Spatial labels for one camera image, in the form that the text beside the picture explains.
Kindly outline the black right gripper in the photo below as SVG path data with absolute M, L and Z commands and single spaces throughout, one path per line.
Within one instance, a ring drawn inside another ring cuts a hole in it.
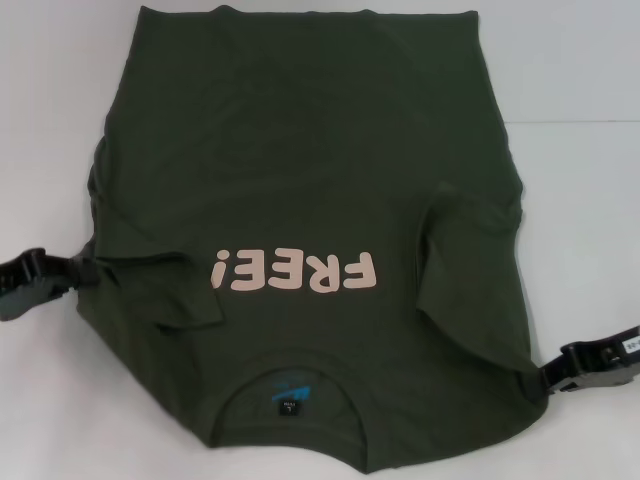
M 619 379 L 605 375 L 610 359 L 616 353 L 611 342 L 573 342 L 560 348 L 557 358 L 543 367 L 543 376 L 552 383 L 546 394 L 572 393 L 592 388 L 608 388 L 631 383 L 639 374 L 639 327 L 622 332 L 618 337 Z

